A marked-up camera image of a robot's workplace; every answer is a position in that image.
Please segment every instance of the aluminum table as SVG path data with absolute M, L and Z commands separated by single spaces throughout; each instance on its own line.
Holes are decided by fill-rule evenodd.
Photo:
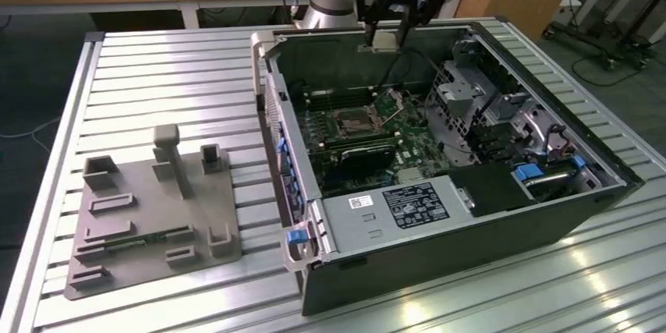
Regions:
M 252 96 L 248 37 L 276 27 L 92 35 L 73 78 L 0 331 L 655 331 L 666 326 L 666 162 L 511 24 L 475 19 L 645 187 L 557 244 L 312 317 L 300 316 Z M 243 258 L 76 301 L 63 296 L 85 157 L 230 152 Z

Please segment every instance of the circuit board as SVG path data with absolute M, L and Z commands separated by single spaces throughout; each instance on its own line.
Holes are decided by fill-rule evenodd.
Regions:
M 300 132 L 324 197 L 446 173 L 450 163 L 419 106 L 414 97 L 388 89 L 366 106 L 300 114 Z

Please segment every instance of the gray floor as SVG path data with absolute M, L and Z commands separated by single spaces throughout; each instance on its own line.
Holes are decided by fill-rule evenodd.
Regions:
M 611 0 L 602 0 L 603 9 Z M 638 0 L 619 19 L 626 27 L 647 0 Z M 659 8 L 655 14 L 665 14 Z M 207 27 L 264 24 L 271 9 L 254 9 L 246 13 L 228 9 L 222 13 L 207 13 Z M 645 33 L 662 22 L 651 19 Z M 11 26 L 0 31 L 0 133 L 21 133 L 59 116 L 68 86 L 77 62 L 83 36 L 95 30 L 88 15 L 17 16 Z M 597 51 L 583 44 L 558 36 L 554 41 L 541 41 L 541 47 L 554 60 L 570 69 L 579 58 L 595 55 Z M 655 46 L 663 52 L 666 47 Z M 609 83 L 626 74 L 631 68 L 622 67 L 606 72 L 594 61 L 579 66 L 581 73 L 590 80 Z M 666 135 L 661 124 L 666 123 L 666 66 L 653 63 L 638 75 L 614 87 L 586 85 L 602 103 L 617 113 L 654 148 L 666 154 Z M 53 142 L 56 125 L 39 132 L 37 137 L 49 146 Z M 32 204 L 40 185 L 48 154 L 29 137 L 20 140 L 0 140 L 0 302 L 4 301 L 23 233 L 31 216 Z

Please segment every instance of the white sticker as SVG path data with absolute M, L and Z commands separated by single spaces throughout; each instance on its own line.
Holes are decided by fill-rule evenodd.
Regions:
M 364 195 L 363 197 L 356 197 L 350 199 L 350 207 L 352 208 L 352 210 L 371 205 L 372 205 L 372 198 L 370 195 Z

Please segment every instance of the open computer tower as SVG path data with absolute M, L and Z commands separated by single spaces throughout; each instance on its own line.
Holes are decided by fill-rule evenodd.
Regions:
M 391 32 L 386 27 L 380 32 Z M 303 315 L 558 241 L 641 179 L 478 23 L 252 36 Z

